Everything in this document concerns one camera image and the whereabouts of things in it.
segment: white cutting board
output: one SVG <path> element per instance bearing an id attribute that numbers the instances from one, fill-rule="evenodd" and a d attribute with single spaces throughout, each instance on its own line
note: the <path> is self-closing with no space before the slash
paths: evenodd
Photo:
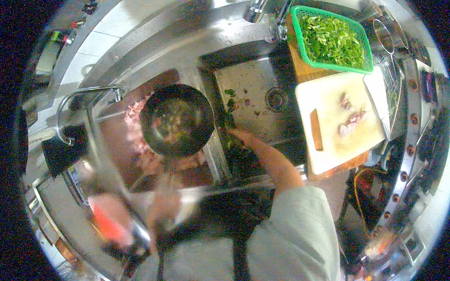
<path id="1" fill-rule="evenodd" d="M 295 88 L 310 158 L 308 168 L 314 174 L 339 166 L 384 139 L 363 77 L 360 73 L 342 72 L 301 83 Z M 344 124 L 351 114 L 340 105 L 343 93 L 348 94 L 354 108 L 365 107 L 367 111 L 365 119 L 346 138 L 338 134 L 339 125 Z M 310 114 L 314 109 L 317 109 L 322 151 L 316 150 L 312 137 Z"/>

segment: metal pot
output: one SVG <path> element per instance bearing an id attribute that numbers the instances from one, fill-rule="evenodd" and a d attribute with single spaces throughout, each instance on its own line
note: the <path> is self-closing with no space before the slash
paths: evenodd
<path id="1" fill-rule="evenodd" d="M 379 6 L 383 12 L 383 16 L 379 20 L 386 26 L 387 30 L 391 33 L 394 47 L 409 48 L 408 40 L 406 39 L 405 32 L 396 18 L 385 6 Z"/>
<path id="2" fill-rule="evenodd" d="M 361 12 L 356 15 L 359 23 L 379 18 L 383 15 L 382 10 L 372 0 L 365 0 L 362 3 Z"/>
<path id="3" fill-rule="evenodd" d="M 394 43 L 391 33 L 380 20 L 374 19 L 371 26 L 366 28 L 366 34 L 372 52 L 394 53 Z"/>

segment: sink drain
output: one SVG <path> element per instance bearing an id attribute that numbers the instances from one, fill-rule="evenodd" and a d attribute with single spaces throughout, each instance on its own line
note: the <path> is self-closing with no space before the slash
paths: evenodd
<path id="1" fill-rule="evenodd" d="M 283 110 L 288 104 L 288 95 L 280 87 L 273 87 L 265 94 L 265 103 L 274 112 Z"/>

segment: steel bowl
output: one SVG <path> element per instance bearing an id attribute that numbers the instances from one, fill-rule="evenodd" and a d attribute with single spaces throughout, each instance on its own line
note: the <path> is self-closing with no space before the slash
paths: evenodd
<path id="1" fill-rule="evenodd" d="M 386 26 L 387 30 L 391 33 L 394 47 L 409 49 L 409 44 L 408 40 L 406 39 L 405 32 L 403 31 L 403 28 L 401 27 L 397 19 L 385 6 L 379 7 L 383 11 L 383 16 L 380 17 L 379 20 Z"/>
<path id="2" fill-rule="evenodd" d="M 372 52 L 394 53 L 394 42 L 391 33 L 380 20 L 374 19 L 372 25 L 366 28 L 366 34 Z"/>

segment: chopped green vegetable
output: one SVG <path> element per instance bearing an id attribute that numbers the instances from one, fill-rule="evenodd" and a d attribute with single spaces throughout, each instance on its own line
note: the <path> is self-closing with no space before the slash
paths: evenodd
<path id="1" fill-rule="evenodd" d="M 224 92 L 225 92 L 225 94 L 231 96 L 232 98 L 234 98 L 236 96 L 236 94 L 235 94 L 236 91 L 233 89 L 228 89 L 228 90 L 225 90 Z"/>
<path id="2" fill-rule="evenodd" d="M 386 96 L 389 117 L 392 119 L 392 116 L 394 115 L 395 109 L 397 107 L 397 93 L 392 91 L 391 89 L 388 89 L 386 92 Z"/>
<path id="3" fill-rule="evenodd" d="M 363 68 L 363 46 L 348 23 L 322 16 L 299 16 L 308 58 L 314 62 Z"/>
<path id="4" fill-rule="evenodd" d="M 232 98 L 228 100 L 226 106 L 228 107 L 228 112 L 233 112 L 236 109 L 236 104 Z"/>

